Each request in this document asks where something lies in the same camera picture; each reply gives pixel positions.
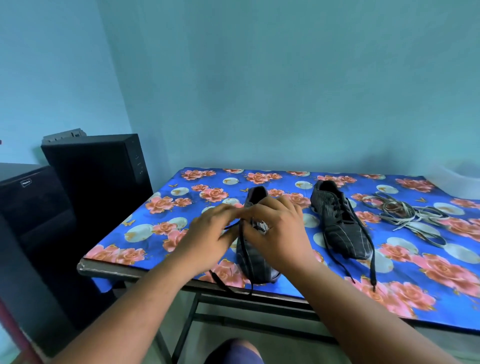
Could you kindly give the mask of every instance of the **forearm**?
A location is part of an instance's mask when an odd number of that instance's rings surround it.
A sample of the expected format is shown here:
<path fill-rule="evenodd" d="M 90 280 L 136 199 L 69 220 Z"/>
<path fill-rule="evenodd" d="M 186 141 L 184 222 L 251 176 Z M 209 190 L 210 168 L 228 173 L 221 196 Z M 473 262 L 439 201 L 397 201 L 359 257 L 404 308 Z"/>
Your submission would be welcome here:
<path fill-rule="evenodd" d="M 141 363 L 175 295 L 191 278 L 183 265 L 171 256 L 156 266 L 52 363 Z"/>
<path fill-rule="evenodd" d="M 320 264 L 287 277 L 354 364 L 458 362 L 382 305 Z"/>

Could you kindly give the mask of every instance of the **speaker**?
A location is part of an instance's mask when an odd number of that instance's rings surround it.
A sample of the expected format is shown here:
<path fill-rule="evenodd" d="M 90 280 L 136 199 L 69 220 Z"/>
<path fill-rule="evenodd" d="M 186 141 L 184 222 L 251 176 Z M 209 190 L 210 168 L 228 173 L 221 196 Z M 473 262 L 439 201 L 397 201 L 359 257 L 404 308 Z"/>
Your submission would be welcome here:
<path fill-rule="evenodd" d="M 27 335 L 54 354 L 115 300 L 76 271 L 96 242 L 78 233 L 50 166 L 0 163 L 0 202 L 0 297 Z"/>
<path fill-rule="evenodd" d="M 72 202 L 79 229 L 96 243 L 153 194 L 137 134 L 60 139 L 42 150 Z"/>

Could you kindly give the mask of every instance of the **tablecloth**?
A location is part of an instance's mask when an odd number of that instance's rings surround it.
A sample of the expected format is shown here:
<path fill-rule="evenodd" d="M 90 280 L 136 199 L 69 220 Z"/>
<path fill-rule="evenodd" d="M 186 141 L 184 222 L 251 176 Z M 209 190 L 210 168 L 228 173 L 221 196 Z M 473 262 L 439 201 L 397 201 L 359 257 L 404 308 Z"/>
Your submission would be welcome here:
<path fill-rule="evenodd" d="M 453 198 L 421 176 L 184 168 L 85 258 L 151 269 L 181 243 L 194 217 L 221 203 L 240 207 L 248 189 L 261 185 L 271 196 L 284 195 L 303 208 L 312 253 L 344 277 L 343 268 L 326 253 L 318 216 L 311 210 L 310 196 L 318 180 L 335 181 L 372 236 L 379 281 L 376 292 L 367 278 L 369 261 L 336 255 L 354 277 L 357 289 L 401 317 L 480 330 L 480 201 Z M 380 210 L 361 201 L 377 191 L 413 206 L 434 206 L 446 212 L 450 218 L 441 227 L 423 228 L 440 234 L 447 245 L 433 246 L 406 228 L 393 231 L 395 226 L 376 216 Z M 121 203 L 121 196 L 114 198 L 115 204 Z M 106 205 L 105 213 L 115 204 Z M 249 288 L 236 264 L 235 249 L 236 242 L 212 270 L 227 285 Z M 195 279 L 213 282 L 208 272 Z M 275 284 L 254 289 L 301 297 L 283 276 Z"/>

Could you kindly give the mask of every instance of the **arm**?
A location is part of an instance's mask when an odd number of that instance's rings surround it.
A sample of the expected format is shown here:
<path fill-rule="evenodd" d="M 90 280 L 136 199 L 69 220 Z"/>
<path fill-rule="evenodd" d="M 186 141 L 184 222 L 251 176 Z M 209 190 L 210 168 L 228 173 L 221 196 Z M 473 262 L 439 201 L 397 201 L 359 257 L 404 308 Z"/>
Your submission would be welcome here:
<path fill-rule="evenodd" d="M 214 266 L 235 240 L 234 229 L 223 235 L 222 231 L 240 211 L 222 204 L 194 219 L 175 251 L 72 341 L 52 364 L 141 363 L 178 291 Z"/>
<path fill-rule="evenodd" d="M 313 256 L 299 206 L 284 197 L 267 197 L 244 209 L 242 217 L 268 224 L 265 235 L 245 224 L 246 239 L 300 291 L 353 363 L 458 364 L 396 315 L 320 264 Z"/>

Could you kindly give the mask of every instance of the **person's knee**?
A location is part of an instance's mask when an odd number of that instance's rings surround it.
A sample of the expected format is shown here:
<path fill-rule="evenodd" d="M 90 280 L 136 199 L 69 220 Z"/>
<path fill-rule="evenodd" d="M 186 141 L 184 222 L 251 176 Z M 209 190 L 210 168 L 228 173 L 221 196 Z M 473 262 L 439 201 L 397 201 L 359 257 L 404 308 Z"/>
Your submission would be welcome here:
<path fill-rule="evenodd" d="M 258 351 L 258 349 L 249 341 L 243 340 L 243 339 L 236 339 L 232 345 L 239 345 L 239 346 L 244 346 L 247 349 L 250 349 L 253 351 L 255 354 L 257 354 L 259 357 L 262 357 Z"/>

